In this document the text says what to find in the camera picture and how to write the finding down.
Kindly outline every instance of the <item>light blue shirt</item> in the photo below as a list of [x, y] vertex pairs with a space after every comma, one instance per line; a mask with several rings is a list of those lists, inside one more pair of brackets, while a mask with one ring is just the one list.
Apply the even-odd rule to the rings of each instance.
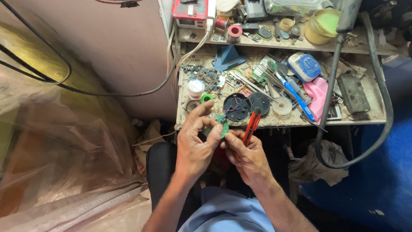
[[256, 198], [218, 187], [205, 187], [202, 206], [182, 225], [179, 232], [274, 232], [272, 223]]

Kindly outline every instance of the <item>pink wall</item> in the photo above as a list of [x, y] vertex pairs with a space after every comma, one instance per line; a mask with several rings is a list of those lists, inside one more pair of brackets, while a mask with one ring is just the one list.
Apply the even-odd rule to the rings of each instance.
[[[9, 0], [9, 4], [47, 39], [62, 42], [90, 62], [113, 91], [145, 92], [166, 76], [167, 38], [158, 1], [143, 0], [134, 8], [94, 0]], [[2, 4], [0, 21], [26, 30]], [[171, 80], [154, 94], [119, 100], [138, 118], [176, 118]]]

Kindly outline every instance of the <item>toothbrush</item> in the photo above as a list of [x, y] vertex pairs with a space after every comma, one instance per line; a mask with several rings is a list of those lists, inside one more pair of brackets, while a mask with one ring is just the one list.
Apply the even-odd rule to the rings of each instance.
[[285, 88], [287, 90], [289, 90], [295, 97], [297, 102], [299, 103], [300, 107], [303, 109], [303, 112], [306, 114], [306, 116], [308, 117], [308, 119], [311, 122], [315, 122], [315, 118], [313, 117], [312, 112], [310, 111], [310, 109], [308, 108], [308, 106], [305, 104], [305, 102], [302, 101], [302, 99], [297, 95], [297, 93], [295, 92], [295, 90], [293, 89], [293, 87], [289, 84], [289, 82], [287, 82], [283, 77], [281, 77], [281, 75], [279, 75], [279, 73], [277, 71], [275, 71], [275, 75], [276, 77], [280, 80], [280, 82], [282, 82], [282, 84], [285, 86]]

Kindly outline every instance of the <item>pink cloth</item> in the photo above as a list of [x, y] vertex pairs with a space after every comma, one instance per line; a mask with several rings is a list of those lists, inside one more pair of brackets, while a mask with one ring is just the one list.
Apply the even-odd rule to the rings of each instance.
[[321, 121], [323, 105], [325, 104], [328, 84], [323, 78], [317, 77], [312, 82], [303, 83], [303, 88], [305, 88], [306, 93], [313, 98], [312, 103], [308, 107], [312, 110], [313, 116], [319, 124]]

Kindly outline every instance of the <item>hand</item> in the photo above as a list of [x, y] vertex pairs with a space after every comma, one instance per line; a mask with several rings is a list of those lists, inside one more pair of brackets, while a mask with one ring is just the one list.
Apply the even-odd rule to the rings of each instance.
[[[178, 156], [176, 160], [175, 176], [190, 186], [206, 171], [213, 152], [219, 145], [223, 126], [217, 121], [202, 117], [211, 113], [213, 100], [200, 104], [186, 117], [182, 130], [178, 135]], [[202, 142], [197, 134], [203, 127], [213, 127], [212, 131]]]
[[270, 171], [262, 142], [256, 136], [252, 136], [249, 146], [245, 147], [241, 140], [244, 135], [245, 132], [242, 130], [229, 130], [220, 147], [226, 149], [228, 159], [236, 166], [245, 184], [255, 191], [275, 179]]

